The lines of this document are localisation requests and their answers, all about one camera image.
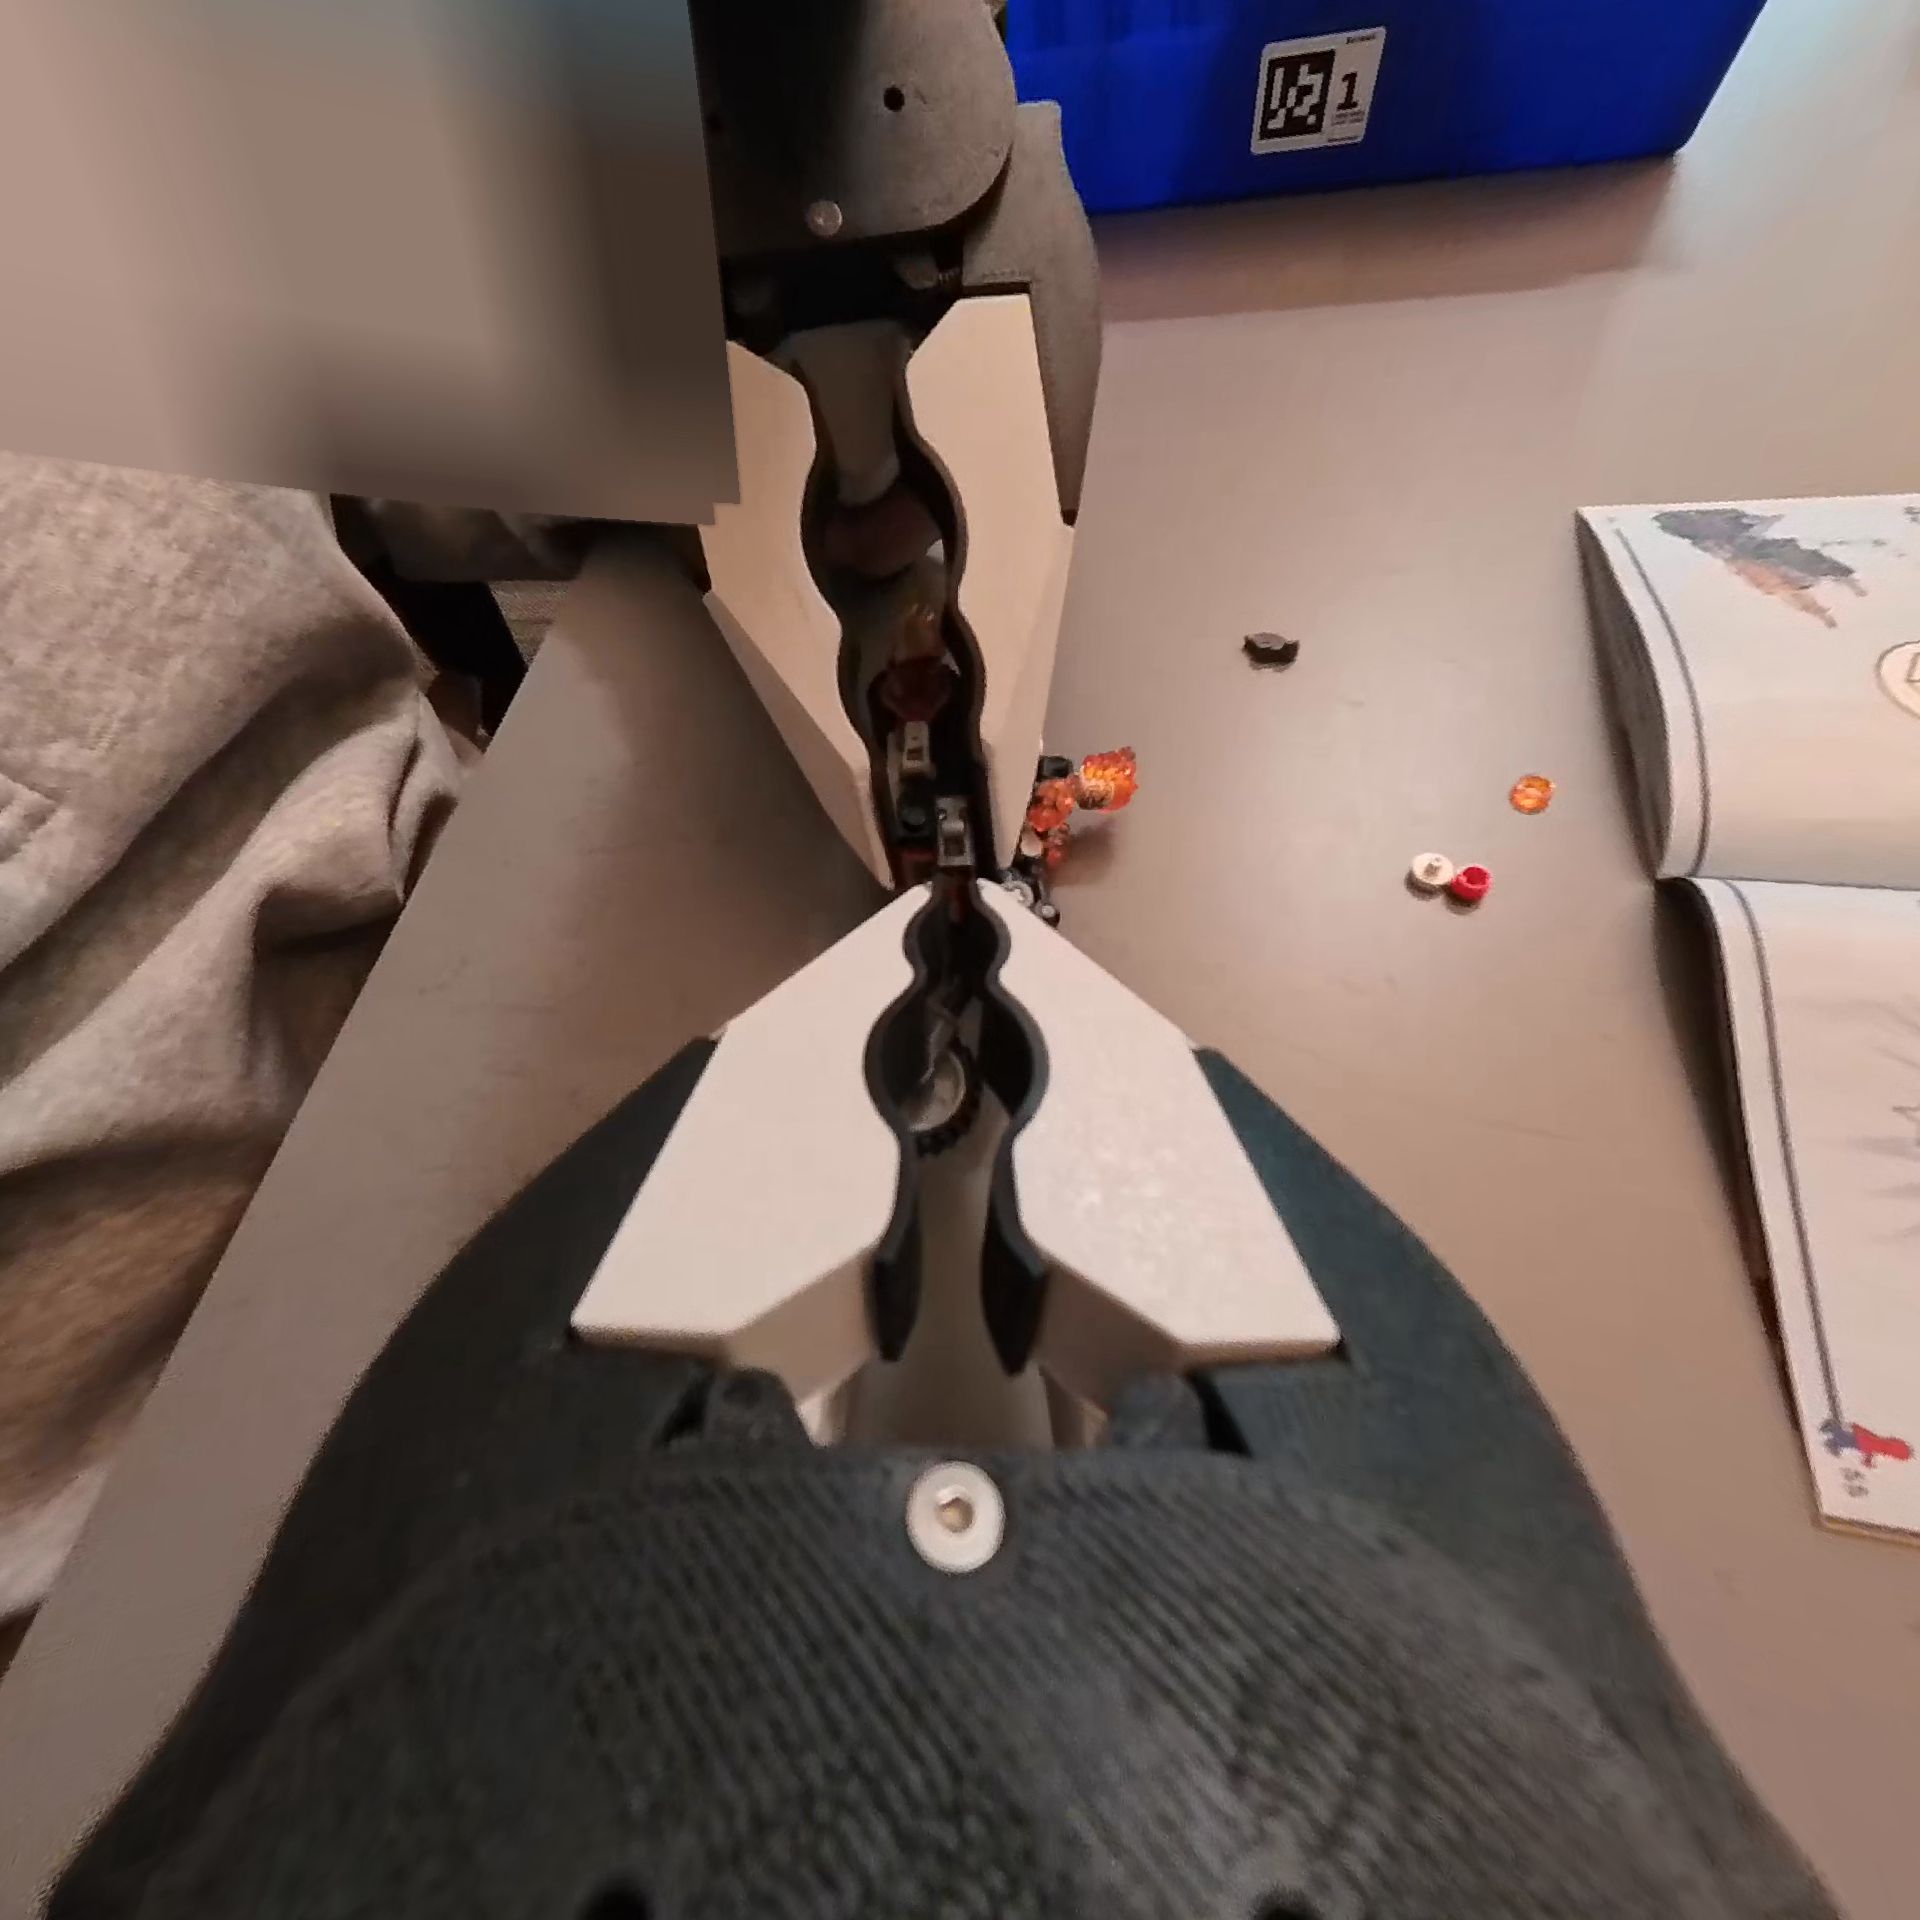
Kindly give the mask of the lego motorcycle model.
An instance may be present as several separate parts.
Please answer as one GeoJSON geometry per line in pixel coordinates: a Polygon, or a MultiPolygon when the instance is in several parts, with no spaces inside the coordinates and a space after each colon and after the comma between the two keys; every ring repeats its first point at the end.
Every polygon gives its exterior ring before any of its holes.
{"type": "MultiPolygon", "coordinates": [[[[930,508],[906,483],[822,520],[832,603],[847,624],[855,730],[876,760],[876,804],[895,884],[975,872],[990,835],[973,821],[965,769],[965,665],[947,632],[948,568],[930,508]]],[[[1056,925],[1053,881],[1072,825],[1131,804],[1130,747],[1083,760],[1042,754],[1002,890],[1056,925]]]]}

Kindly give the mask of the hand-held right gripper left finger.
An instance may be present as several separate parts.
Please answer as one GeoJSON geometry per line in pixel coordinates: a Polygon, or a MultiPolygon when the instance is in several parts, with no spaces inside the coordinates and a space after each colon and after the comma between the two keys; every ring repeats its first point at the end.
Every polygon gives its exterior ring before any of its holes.
{"type": "Polygon", "coordinates": [[[886,903],[719,1032],[572,1309],[578,1339],[764,1372],[800,1408],[829,1408],[878,1355],[869,1271],[915,1153],[866,1056],[912,985],[927,896],[886,903]]]}

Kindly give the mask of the lego instruction booklet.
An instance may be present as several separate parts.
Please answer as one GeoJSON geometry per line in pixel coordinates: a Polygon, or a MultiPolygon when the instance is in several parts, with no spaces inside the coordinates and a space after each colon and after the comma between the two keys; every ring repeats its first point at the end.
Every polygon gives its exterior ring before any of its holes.
{"type": "Polygon", "coordinates": [[[1718,1080],[1813,1504],[1917,1538],[1917,500],[1575,517],[1647,875],[1718,1080]]]}

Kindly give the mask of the blue plastic bin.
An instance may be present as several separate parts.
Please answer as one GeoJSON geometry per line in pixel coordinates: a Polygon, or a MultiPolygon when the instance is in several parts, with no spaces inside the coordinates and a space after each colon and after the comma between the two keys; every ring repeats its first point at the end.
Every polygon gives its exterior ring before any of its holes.
{"type": "Polygon", "coordinates": [[[1013,2],[1093,212],[1663,159],[1763,2],[1013,2]]]}

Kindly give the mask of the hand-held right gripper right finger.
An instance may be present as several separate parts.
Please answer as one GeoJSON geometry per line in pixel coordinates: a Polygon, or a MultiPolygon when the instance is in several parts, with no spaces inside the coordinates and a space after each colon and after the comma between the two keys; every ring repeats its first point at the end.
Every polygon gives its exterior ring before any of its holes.
{"type": "Polygon", "coordinates": [[[975,907],[998,1368],[1109,1408],[1144,1377],[1330,1355],[1332,1309],[1187,1034],[1002,890],[975,907]]]}

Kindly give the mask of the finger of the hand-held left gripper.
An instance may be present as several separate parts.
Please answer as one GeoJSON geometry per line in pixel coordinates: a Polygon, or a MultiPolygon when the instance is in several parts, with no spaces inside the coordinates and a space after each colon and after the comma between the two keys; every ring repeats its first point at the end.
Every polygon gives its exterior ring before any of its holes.
{"type": "Polygon", "coordinates": [[[954,608],[979,664],[975,739],[1003,868],[1042,754],[1072,562],[1029,295],[947,312],[908,359],[906,399],[954,503],[954,608]]]}
{"type": "Polygon", "coordinates": [[[819,464],[804,386],[726,345],[738,500],[703,528],[703,607],[828,824],[882,884],[893,859],[872,800],[872,754],[842,692],[844,626],[819,587],[804,513],[819,464]]]}

